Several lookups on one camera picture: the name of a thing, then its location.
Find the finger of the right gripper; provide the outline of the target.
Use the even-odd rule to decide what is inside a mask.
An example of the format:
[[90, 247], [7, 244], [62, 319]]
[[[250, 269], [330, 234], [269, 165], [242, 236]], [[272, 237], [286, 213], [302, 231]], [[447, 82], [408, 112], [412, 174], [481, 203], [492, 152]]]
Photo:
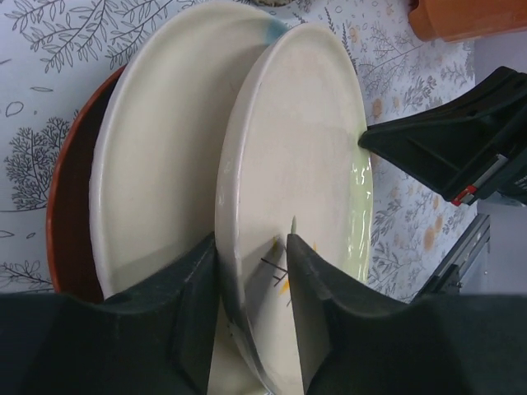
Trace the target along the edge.
[[360, 147], [455, 206], [526, 202], [526, 75], [499, 67], [451, 102], [370, 126]]

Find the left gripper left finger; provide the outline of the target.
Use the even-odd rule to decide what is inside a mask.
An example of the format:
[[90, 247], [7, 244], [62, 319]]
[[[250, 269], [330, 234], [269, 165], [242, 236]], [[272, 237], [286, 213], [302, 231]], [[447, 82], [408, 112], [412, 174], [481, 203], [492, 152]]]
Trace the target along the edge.
[[4, 394], [204, 394], [217, 325], [214, 238], [101, 304], [1, 297]]

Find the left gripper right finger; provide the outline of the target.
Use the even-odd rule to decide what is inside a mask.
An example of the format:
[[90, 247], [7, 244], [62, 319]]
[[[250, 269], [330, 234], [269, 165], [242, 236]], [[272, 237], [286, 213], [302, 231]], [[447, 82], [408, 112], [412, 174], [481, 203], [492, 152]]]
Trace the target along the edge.
[[287, 237], [307, 394], [523, 394], [526, 299], [432, 295], [405, 304]]

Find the cream floral plate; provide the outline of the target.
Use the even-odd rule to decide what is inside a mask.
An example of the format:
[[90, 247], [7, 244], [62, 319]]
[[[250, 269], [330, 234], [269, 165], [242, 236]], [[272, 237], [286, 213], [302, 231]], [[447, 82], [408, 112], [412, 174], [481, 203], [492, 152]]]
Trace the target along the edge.
[[366, 116], [338, 37], [305, 23], [245, 78], [217, 174], [215, 236], [231, 334], [263, 386], [301, 394], [286, 243], [297, 233], [351, 277], [368, 275], [373, 206]]

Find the cream and blue plate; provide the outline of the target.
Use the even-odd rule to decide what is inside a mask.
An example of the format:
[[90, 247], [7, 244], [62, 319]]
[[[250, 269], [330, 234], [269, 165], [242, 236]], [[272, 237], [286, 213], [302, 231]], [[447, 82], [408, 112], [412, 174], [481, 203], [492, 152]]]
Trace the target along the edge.
[[213, 231], [232, 107], [258, 57], [286, 30], [256, 7], [207, 2], [172, 17], [125, 67], [91, 167], [91, 245], [104, 297]]

